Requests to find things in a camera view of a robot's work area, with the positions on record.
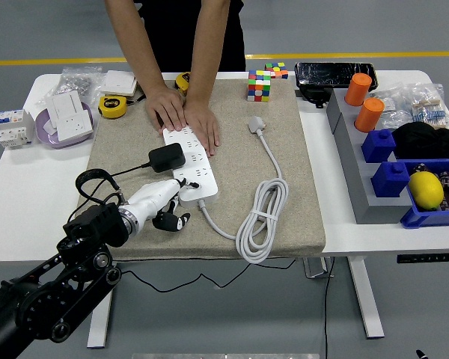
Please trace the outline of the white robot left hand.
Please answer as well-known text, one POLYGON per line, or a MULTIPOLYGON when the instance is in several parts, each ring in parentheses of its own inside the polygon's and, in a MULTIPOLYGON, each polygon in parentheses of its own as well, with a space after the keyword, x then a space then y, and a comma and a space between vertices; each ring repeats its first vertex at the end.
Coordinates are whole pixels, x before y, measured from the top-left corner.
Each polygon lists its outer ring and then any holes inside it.
POLYGON ((158 215, 183 186, 199 188, 197 182, 190 182, 186 178, 167 179, 143 185, 125 204, 119 205, 119 213, 125 224, 129 224, 129 232, 138 234, 145 222, 158 215))

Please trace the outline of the person's left hand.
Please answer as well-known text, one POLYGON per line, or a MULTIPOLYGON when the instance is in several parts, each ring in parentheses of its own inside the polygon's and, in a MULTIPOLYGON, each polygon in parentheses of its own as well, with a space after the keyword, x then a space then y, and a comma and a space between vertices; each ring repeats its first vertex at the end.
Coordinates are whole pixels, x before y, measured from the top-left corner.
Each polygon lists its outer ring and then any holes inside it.
POLYGON ((187 124, 194 131, 207 156, 214 156, 216 148, 220 146, 220 131, 217 118, 209 108, 208 102, 187 99, 183 110, 187 124))

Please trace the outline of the person's right hand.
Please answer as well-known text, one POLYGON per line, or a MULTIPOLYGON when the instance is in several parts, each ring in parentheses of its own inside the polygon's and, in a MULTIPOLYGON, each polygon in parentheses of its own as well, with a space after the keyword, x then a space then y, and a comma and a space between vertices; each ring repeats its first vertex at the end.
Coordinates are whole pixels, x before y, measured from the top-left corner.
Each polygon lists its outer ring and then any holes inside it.
POLYGON ((163 129, 180 131, 186 126, 183 101, 176 90, 161 82, 147 85, 144 94, 147 115, 157 132, 162 133, 163 129))

